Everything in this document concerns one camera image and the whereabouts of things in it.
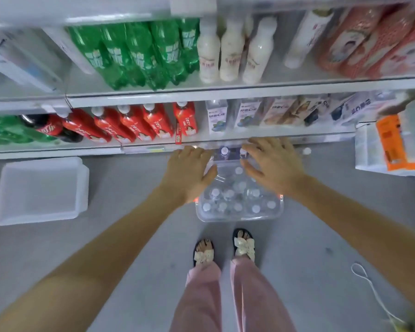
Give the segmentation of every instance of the forearm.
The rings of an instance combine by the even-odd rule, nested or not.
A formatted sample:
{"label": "forearm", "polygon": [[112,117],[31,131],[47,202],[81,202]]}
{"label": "forearm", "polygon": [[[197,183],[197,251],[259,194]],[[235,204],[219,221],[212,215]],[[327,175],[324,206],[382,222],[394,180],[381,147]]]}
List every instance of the forearm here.
{"label": "forearm", "polygon": [[340,234],[415,305],[415,232],[307,177],[292,197]]}
{"label": "forearm", "polygon": [[84,332],[141,249],[181,201],[145,201],[39,281],[0,315],[0,332]]}

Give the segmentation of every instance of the orange package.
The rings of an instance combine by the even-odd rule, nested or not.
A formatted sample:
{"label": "orange package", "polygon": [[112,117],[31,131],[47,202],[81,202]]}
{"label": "orange package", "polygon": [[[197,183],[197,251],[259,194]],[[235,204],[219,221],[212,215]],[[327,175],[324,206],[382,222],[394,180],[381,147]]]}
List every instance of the orange package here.
{"label": "orange package", "polygon": [[415,25],[409,35],[367,70],[366,75],[377,79],[407,73],[412,69],[415,69]]}
{"label": "orange package", "polygon": [[349,78],[363,76],[368,68],[392,50],[410,31],[415,20],[415,6],[407,6],[380,22],[369,39],[363,42],[340,68]]}
{"label": "orange package", "polygon": [[382,7],[354,7],[346,10],[321,44],[318,65],[336,70],[374,30],[382,16]]}
{"label": "orange package", "polygon": [[389,115],[379,120],[376,123],[376,129],[383,146],[387,170],[415,170],[415,163],[407,161],[398,114]]}

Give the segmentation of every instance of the clear plastic bin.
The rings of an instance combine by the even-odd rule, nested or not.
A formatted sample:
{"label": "clear plastic bin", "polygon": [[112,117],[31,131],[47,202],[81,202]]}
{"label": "clear plastic bin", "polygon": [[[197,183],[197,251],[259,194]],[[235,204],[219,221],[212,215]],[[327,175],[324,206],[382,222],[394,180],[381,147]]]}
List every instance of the clear plastic bin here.
{"label": "clear plastic bin", "polygon": [[195,203],[204,222],[276,219],[283,213],[283,196],[258,185],[238,160],[211,162],[218,175]]}
{"label": "clear plastic bin", "polygon": [[79,157],[7,163],[0,226],[77,218],[88,209],[89,169]]}

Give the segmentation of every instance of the white cable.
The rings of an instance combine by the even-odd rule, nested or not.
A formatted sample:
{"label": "white cable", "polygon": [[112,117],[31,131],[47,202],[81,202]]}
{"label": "white cable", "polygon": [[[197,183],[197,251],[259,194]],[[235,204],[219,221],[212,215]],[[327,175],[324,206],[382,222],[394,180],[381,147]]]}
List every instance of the white cable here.
{"label": "white cable", "polygon": [[[363,271],[364,275],[362,275],[362,274],[360,274],[360,273],[356,272],[356,271],[354,270],[354,267],[359,267],[359,268],[361,268],[361,270]],[[354,264],[350,267],[350,269],[352,270],[352,272],[353,272],[355,275],[357,275],[358,277],[361,277],[362,279],[365,279],[367,282],[369,282],[369,285],[370,285],[370,286],[371,286],[371,288],[372,288],[372,291],[373,291],[373,293],[374,293],[374,296],[375,296],[376,301],[377,301],[377,302],[378,302],[378,304],[379,304],[379,305],[383,308],[384,312],[386,312],[387,317],[389,318],[390,322],[391,322],[391,323],[392,323],[392,325],[393,325],[393,328],[395,329],[395,332],[399,332],[399,331],[398,331],[397,326],[395,325],[395,321],[394,321],[393,319],[396,319],[396,320],[398,320],[400,323],[405,324],[404,320],[402,320],[402,319],[398,318],[397,316],[395,316],[394,314],[392,314],[392,313],[391,313],[391,312],[390,312],[390,311],[386,308],[386,306],[384,305],[383,301],[382,301],[382,300],[381,300],[381,298],[380,298],[380,295],[378,295],[378,292],[376,292],[376,289],[375,289],[375,287],[373,286],[374,284],[372,283],[371,279],[370,279],[370,278],[369,278],[369,276],[367,275],[367,272],[366,272],[366,270],[364,269],[364,267],[363,267],[361,264],[359,264],[359,263],[354,263]]]}

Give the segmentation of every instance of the black sandal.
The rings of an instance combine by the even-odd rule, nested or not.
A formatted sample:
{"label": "black sandal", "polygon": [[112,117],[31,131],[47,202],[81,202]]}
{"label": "black sandal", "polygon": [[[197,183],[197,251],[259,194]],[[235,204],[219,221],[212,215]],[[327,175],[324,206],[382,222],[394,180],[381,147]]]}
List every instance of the black sandal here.
{"label": "black sandal", "polygon": [[[243,236],[244,234],[247,233],[249,238],[246,240],[243,239],[243,237],[238,238],[238,232],[240,231],[243,232]],[[250,234],[250,232],[247,229],[236,228],[232,234],[232,244],[234,246],[234,256],[247,255],[253,262],[255,262],[255,241],[254,241],[254,238],[252,237],[252,234]]]}
{"label": "black sandal", "polygon": [[193,252],[194,267],[196,266],[197,262],[206,263],[206,262],[212,262],[214,260],[214,243],[211,240],[209,240],[209,242],[212,245],[212,249],[207,249],[205,251],[197,251],[197,246],[200,244],[200,242],[204,241],[205,244],[207,244],[206,240],[209,240],[209,239],[201,239],[195,244],[194,252]]}

